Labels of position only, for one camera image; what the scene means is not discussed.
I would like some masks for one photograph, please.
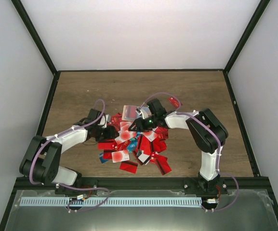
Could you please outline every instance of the black metal frame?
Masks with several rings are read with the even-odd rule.
[[[230,80],[228,77],[228,73],[231,70],[232,66],[234,65],[235,61],[238,58],[238,55],[242,51],[244,45],[246,44],[250,34],[254,30],[256,24],[258,23],[261,15],[263,14],[265,8],[267,7],[270,0],[261,0],[259,5],[257,6],[251,20],[249,21],[242,37],[240,38],[234,52],[232,53],[226,67],[224,69],[151,69],[151,70],[66,70],[66,71],[57,71],[54,67],[54,64],[45,49],[36,29],[34,28],[26,10],[24,9],[23,4],[20,0],[12,0],[13,5],[17,9],[20,17],[22,18],[24,24],[26,25],[29,33],[31,34],[34,42],[36,43],[39,51],[41,52],[45,62],[47,63],[48,67],[50,68],[52,74],[53,74],[53,80],[50,87],[50,92],[41,116],[40,124],[37,130],[37,135],[42,135],[45,124],[47,121],[47,117],[50,111],[50,107],[53,101],[54,93],[57,87],[58,79],[62,72],[105,72],[105,71],[111,71],[111,72],[143,72],[143,71],[222,71],[224,74],[225,82],[227,84],[227,88],[229,91],[229,95],[232,101],[232,105],[237,117],[238,125],[242,134],[242,138],[246,147],[246,151],[248,154],[248,158],[250,161],[250,165],[252,168],[252,172],[254,177],[239,177],[237,178],[239,187],[241,189],[266,189],[268,192],[269,197],[273,200],[273,209],[276,214],[277,220],[278,220],[278,204],[276,201],[276,198],[274,196],[272,187],[270,185],[268,177],[262,177],[260,176],[260,171],[258,168],[258,165],[256,163],[252,147],[234,96],[233,89],[230,84]],[[186,194],[196,194],[198,191],[196,189],[193,189],[192,187],[188,187],[187,189],[184,188],[185,184],[191,185],[191,182],[194,180],[197,180],[197,178],[85,178],[83,177],[82,180],[87,185],[97,185],[99,187],[106,187],[110,190],[184,190]],[[230,178],[221,178],[221,181],[224,182],[227,185],[227,189],[234,189],[235,183]],[[11,207],[13,205],[13,200],[15,197],[15,194],[17,190],[55,190],[55,186],[45,186],[45,185],[32,185],[28,181],[27,178],[17,178],[12,194],[10,196],[8,205],[6,207],[4,216],[2,218],[1,224],[0,224],[0,231],[4,230],[7,224],[7,219],[9,217],[9,213],[11,210]]]

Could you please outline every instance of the white panel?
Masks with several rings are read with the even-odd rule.
[[[258,166],[278,202],[278,1],[270,1],[229,75]]]
[[[11,1],[0,0],[0,221],[51,81]]]
[[[224,68],[259,0],[22,0],[59,70]]]

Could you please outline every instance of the pile of cards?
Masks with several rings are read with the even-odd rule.
[[[152,163],[159,168],[162,175],[170,172],[168,158],[159,154],[167,149],[165,140],[168,138],[168,130],[157,127],[149,132],[128,131],[132,121],[124,121],[122,117],[121,113],[117,113],[108,121],[108,125],[114,126],[119,136],[98,143],[98,149],[103,150],[99,154],[101,163],[108,160],[120,162],[119,168],[131,173],[136,173],[139,164]],[[135,157],[137,163],[130,161],[130,155]]]

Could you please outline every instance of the white wall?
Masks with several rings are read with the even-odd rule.
[[[0,0],[0,220],[52,75],[11,1]]]
[[[278,1],[270,1],[229,76],[258,166],[278,202]]]
[[[22,0],[58,70],[224,68],[259,0]]]

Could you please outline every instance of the wooden tabletop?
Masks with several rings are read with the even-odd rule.
[[[222,72],[63,72],[54,95],[44,136],[71,127],[84,118],[97,99],[106,102],[106,114],[122,112],[124,105],[140,106],[153,93],[165,91],[183,104],[180,112],[210,108],[226,127],[229,137],[222,151],[220,171],[235,176],[252,176],[250,163]],[[157,96],[166,108],[173,108],[168,96]],[[189,130],[170,129],[166,140],[172,171],[165,177],[195,177],[201,166],[201,151]],[[61,166],[84,176],[159,177],[154,164],[138,166],[136,174],[119,169],[119,163],[101,164],[97,145],[78,144],[61,157]]]

